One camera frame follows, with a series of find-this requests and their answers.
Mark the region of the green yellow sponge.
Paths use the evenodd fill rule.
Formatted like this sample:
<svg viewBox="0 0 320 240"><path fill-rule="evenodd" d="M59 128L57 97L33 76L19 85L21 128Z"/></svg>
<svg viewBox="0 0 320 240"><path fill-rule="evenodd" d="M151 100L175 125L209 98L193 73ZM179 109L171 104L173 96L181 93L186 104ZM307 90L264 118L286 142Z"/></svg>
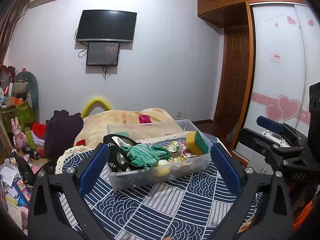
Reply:
<svg viewBox="0 0 320 240"><path fill-rule="evenodd" d="M198 131L189 132L185 144L189 151L196 156L204 155L209 152L208 145Z"/></svg>

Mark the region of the blue white patterned bedspread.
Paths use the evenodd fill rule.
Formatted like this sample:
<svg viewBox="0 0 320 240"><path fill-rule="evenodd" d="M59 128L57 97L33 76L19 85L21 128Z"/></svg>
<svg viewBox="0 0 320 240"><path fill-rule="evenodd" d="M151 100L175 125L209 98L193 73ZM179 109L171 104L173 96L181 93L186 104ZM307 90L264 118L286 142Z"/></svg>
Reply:
<svg viewBox="0 0 320 240"><path fill-rule="evenodd" d="M214 163L164 183L114 192L104 168L84 199L113 239L208 239L236 200Z"/></svg>

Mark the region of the yellow curved pillow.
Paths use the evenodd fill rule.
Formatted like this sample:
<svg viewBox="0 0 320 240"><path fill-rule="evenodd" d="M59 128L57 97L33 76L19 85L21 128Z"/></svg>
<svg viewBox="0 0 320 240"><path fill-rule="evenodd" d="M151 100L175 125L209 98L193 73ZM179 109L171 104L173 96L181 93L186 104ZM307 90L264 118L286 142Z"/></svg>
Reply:
<svg viewBox="0 0 320 240"><path fill-rule="evenodd" d="M84 107L84 109L81 112L81 117L85 118L90 115L90 113L95 109L96 107L102 108L104 111L110 111L113 108L111 105L102 97L96 96L93 97Z"/></svg>

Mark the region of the dark purple clothing pile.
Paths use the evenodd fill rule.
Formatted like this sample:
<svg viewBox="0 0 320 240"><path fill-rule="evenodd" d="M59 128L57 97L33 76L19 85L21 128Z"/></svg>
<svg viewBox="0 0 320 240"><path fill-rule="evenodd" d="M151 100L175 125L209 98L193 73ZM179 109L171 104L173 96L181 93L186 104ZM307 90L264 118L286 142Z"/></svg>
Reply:
<svg viewBox="0 0 320 240"><path fill-rule="evenodd" d="M51 161L57 161L65 150L73 147L76 137L84 125L81 113L69 115L65 109L55 110L46 120L44 153Z"/></svg>

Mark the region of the floral fabric pouch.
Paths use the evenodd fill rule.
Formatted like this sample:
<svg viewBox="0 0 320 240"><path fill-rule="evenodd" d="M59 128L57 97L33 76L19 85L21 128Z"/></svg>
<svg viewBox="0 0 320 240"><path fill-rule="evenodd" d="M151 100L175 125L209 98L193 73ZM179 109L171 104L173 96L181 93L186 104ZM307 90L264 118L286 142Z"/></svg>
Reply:
<svg viewBox="0 0 320 240"><path fill-rule="evenodd" d="M172 141L168 146L165 146L165 148L170 153L168 162L171 164L197 156L196 154L193 154L189 148L187 148L185 142Z"/></svg>

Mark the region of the grey green plush toy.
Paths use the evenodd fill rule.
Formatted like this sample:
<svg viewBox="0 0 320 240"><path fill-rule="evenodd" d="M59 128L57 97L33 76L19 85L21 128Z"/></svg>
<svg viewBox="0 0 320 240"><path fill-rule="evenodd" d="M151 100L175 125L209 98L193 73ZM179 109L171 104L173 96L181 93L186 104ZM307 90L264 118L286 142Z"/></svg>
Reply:
<svg viewBox="0 0 320 240"><path fill-rule="evenodd" d="M16 97L26 98L29 107L39 119L39 87L35 75L29 71L19 72L15 76L12 93Z"/></svg>

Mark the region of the wooden door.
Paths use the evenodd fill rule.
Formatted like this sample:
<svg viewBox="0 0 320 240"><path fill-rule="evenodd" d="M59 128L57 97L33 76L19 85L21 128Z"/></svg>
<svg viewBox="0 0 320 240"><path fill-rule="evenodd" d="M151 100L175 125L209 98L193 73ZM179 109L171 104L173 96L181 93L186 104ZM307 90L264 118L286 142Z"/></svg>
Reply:
<svg viewBox="0 0 320 240"><path fill-rule="evenodd" d="M234 139L245 96L249 63L247 26L225 30L222 73L214 115L217 137L228 145Z"/></svg>

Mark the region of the pink rabbit doll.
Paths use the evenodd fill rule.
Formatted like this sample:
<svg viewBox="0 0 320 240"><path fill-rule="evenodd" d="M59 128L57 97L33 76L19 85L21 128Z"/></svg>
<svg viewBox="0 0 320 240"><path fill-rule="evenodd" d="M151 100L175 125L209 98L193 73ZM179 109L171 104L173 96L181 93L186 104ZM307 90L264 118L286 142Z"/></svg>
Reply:
<svg viewBox="0 0 320 240"><path fill-rule="evenodd" d="M27 145L27 139L25 134L22 132L18 117L11 119L11 125L12 125L12 133L14 136L13 138L14 145L16 146L16 148L21 150L23 146Z"/></svg>

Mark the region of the clear plastic storage box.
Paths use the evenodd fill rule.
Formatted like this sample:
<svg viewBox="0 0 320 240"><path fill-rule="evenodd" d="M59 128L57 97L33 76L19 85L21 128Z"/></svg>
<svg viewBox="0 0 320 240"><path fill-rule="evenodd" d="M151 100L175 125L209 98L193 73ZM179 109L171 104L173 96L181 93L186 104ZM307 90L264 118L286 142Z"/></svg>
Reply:
<svg viewBox="0 0 320 240"><path fill-rule="evenodd" d="M207 168L217 142L189 120L108 125L108 178L114 191L181 178Z"/></svg>

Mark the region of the small wall monitor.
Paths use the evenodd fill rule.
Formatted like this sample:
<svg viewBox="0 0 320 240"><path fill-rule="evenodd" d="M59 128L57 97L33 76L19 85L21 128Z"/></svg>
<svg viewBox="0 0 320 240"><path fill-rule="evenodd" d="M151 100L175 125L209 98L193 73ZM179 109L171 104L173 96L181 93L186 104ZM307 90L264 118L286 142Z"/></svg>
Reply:
<svg viewBox="0 0 320 240"><path fill-rule="evenodd" d="M117 66L120 44L110 42L89 42L87 66Z"/></svg>

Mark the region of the beige plush blanket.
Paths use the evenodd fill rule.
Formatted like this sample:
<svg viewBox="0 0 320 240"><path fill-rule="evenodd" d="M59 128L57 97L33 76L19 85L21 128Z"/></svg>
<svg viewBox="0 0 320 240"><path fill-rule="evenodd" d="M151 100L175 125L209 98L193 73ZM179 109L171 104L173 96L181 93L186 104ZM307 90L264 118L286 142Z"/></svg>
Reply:
<svg viewBox="0 0 320 240"><path fill-rule="evenodd" d="M149 115L152 123L140 124L138 116L143 114ZM105 135L114 132L127 132L137 141L183 133L183 128L161 108L147 108L140 112L110 110L85 117L84 126L74 143L84 140L87 147L95 148Z"/></svg>

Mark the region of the green cardboard box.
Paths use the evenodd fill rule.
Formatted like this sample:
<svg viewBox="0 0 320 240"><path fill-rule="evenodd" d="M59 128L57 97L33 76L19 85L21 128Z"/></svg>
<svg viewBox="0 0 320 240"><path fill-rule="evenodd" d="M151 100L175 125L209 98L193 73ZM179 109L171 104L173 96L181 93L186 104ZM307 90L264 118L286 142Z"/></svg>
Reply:
<svg viewBox="0 0 320 240"><path fill-rule="evenodd" d="M25 127L30 127L36 121L36 114L26 101L17 106L1 108L1 115L5 130L8 133L12 132L11 119L17 117L22 130L24 130Z"/></svg>

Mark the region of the green knitted glove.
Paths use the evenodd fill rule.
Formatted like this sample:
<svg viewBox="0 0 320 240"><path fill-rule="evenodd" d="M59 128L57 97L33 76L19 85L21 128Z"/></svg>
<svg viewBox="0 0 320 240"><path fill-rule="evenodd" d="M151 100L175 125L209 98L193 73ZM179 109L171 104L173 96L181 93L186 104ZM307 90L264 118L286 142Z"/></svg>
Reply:
<svg viewBox="0 0 320 240"><path fill-rule="evenodd" d="M134 167L149 170L160 160L168 160L170 153L166 148L148 144L122 145L121 150L126 154Z"/></svg>

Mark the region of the yellow ball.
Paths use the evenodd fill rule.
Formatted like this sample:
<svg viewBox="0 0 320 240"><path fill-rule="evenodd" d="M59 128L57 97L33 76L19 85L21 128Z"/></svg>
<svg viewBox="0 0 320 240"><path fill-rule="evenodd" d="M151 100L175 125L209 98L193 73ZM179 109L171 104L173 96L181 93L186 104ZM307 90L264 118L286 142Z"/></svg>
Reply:
<svg viewBox="0 0 320 240"><path fill-rule="evenodd" d="M170 174L170 162L167 160L160 160L152 169L152 174L156 177L166 177Z"/></svg>

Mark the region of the large wall television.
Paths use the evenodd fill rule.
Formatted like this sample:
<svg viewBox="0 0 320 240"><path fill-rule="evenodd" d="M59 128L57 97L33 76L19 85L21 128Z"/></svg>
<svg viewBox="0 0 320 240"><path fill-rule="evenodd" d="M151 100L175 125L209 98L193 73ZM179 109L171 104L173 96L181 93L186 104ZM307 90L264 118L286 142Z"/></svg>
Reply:
<svg viewBox="0 0 320 240"><path fill-rule="evenodd" d="M76 41L133 42L136 12L83 10Z"/></svg>

